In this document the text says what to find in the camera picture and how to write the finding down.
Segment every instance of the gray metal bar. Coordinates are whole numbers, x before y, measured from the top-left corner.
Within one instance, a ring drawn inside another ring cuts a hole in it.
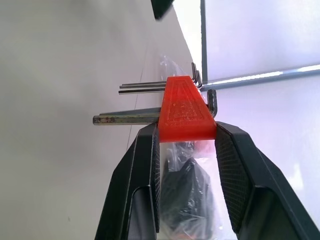
[[[216,90],[246,86],[251,84],[268,83],[281,80],[290,80],[296,78],[305,78],[308,76],[320,75],[320,64],[302,66],[299,68],[279,70],[273,72],[263,72],[254,75],[221,78],[214,81],[208,81],[204,84],[201,91],[214,88]]]
[[[141,88],[164,88],[166,86],[165,83],[161,84],[136,84],[136,85],[122,85],[119,86],[120,89],[141,89]]]
[[[196,87],[198,89],[201,89],[202,88],[202,78],[201,78],[200,72],[198,70],[196,71],[196,78],[197,78],[197,81],[198,81],[198,85]]]
[[[203,83],[206,84],[208,82],[206,0],[200,0],[200,12],[201,12],[202,78],[203,78]]]
[[[164,87],[159,88],[142,88],[142,89],[129,89],[129,90],[120,90],[119,94],[150,94],[150,93],[161,93],[164,92]]]
[[[124,83],[124,84],[122,84],[122,86],[163,85],[166,83],[167,83],[167,81],[147,81],[147,82]]]
[[[217,92],[214,89],[209,89],[206,92],[206,99],[207,99],[207,107],[209,108],[212,117],[216,117],[218,113],[218,105],[217,105]]]
[[[135,109],[135,110],[128,110],[128,111],[114,111],[114,112],[106,112],[100,113],[100,116],[107,116],[107,115],[147,115],[147,114],[158,114],[161,111],[161,107],[152,107],[152,108],[145,108],[145,109]]]
[[[193,83],[196,84],[198,82],[198,75],[197,75],[197,68],[196,65],[192,62],[191,63],[192,68],[192,80]],[[165,87],[167,81],[147,81],[147,82],[134,82],[134,83],[124,83],[120,86],[121,89],[129,89],[129,88],[140,88],[146,87],[151,88],[153,87]]]
[[[94,125],[148,125],[157,123],[159,121],[159,115],[150,114],[145,115],[99,115],[93,117]]]

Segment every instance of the white wall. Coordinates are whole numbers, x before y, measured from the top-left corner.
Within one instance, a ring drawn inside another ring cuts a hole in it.
[[[248,132],[320,228],[320,76],[217,91],[217,121]]]
[[[156,22],[149,0],[2,0],[0,32],[0,239],[94,239],[131,128],[92,117],[158,107],[118,90],[161,80],[160,54],[191,74],[177,16]]]
[[[319,64],[318,0],[206,0],[208,81]]]
[[[175,0],[173,6],[192,60],[202,75],[200,0]]]

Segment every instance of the allen wrench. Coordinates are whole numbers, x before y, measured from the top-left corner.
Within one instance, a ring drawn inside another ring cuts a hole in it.
[[[217,93],[209,89],[206,93],[207,107],[214,118],[218,112]],[[94,125],[148,125],[158,123],[161,107],[101,113],[93,117]]]
[[[200,72],[195,70],[194,81],[193,83],[196,85],[198,89],[202,88],[202,78],[200,76]],[[146,94],[146,93],[161,93],[165,91],[166,84],[135,84],[135,85],[125,85],[120,86],[120,88],[128,88],[125,90],[119,90],[119,95],[124,94]]]

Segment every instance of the textured clamp pad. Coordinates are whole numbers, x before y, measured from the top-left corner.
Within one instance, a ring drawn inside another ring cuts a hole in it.
[[[281,170],[237,126],[217,122],[221,187],[239,240],[318,240],[320,232]]]
[[[190,76],[167,78],[158,129],[161,143],[215,139],[217,124]]]

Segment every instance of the metal hex key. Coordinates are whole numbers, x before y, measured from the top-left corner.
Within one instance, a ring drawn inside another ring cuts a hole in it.
[[[194,63],[192,66],[192,80],[198,89],[202,87],[202,79],[200,72],[196,69]],[[142,93],[161,93],[165,91],[166,81],[159,82],[140,82],[140,83],[127,83],[122,84],[119,88],[126,90],[119,90],[119,94],[142,94]]]
[[[213,117],[217,115],[217,93],[209,89],[206,93],[208,108]],[[157,123],[160,117],[161,107],[137,109],[130,111],[118,111],[101,113],[93,117],[94,125],[148,125]]]
[[[192,80],[194,84],[197,84],[197,68],[196,65],[192,62]],[[158,88],[165,87],[167,81],[149,81],[149,82],[135,82],[135,83],[124,83],[119,88],[120,89],[134,89],[134,88]]]

